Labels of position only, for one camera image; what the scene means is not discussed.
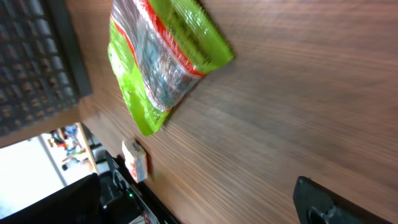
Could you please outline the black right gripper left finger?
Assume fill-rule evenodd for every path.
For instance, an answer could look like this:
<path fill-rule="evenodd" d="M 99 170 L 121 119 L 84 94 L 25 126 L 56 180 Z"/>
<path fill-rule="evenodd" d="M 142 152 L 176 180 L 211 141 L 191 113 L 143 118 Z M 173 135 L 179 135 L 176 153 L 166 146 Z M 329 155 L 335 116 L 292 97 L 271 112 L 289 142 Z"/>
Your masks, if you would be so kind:
<path fill-rule="evenodd" d="M 100 223 L 100 192 L 98 175 L 87 175 L 29 207 L 1 219 L 1 224 Z"/>

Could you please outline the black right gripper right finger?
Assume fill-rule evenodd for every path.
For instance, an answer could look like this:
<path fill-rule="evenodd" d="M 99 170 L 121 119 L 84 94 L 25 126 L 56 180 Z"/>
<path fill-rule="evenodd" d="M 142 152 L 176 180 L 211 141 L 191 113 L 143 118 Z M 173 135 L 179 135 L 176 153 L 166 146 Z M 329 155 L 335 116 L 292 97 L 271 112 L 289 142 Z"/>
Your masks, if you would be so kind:
<path fill-rule="evenodd" d="M 293 201 L 301 224 L 389 223 L 305 176 L 296 181 Z"/>

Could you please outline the pink tissue pack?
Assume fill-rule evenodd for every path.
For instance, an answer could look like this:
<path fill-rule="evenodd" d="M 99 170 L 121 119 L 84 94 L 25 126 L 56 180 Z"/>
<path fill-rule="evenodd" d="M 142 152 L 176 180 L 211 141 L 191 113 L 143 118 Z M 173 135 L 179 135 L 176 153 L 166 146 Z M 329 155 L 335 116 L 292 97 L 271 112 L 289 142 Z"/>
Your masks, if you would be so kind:
<path fill-rule="evenodd" d="M 125 158 L 125 166 L 136 183 L 148 178 L 147 154 L 144 148 L 135 140 L 122 142 L 122 151 Z"/>

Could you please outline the green snack packet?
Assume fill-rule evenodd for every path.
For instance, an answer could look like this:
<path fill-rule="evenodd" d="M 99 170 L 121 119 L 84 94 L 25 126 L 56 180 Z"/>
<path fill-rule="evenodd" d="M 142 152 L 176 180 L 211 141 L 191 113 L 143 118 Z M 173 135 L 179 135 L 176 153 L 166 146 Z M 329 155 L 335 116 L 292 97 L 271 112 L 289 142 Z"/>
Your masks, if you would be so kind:
<path fill-rule="evenodd" d="M 149 136 L 234 55 L 198 1 L 114 0 L 108 57 L 131 116 Z"/>

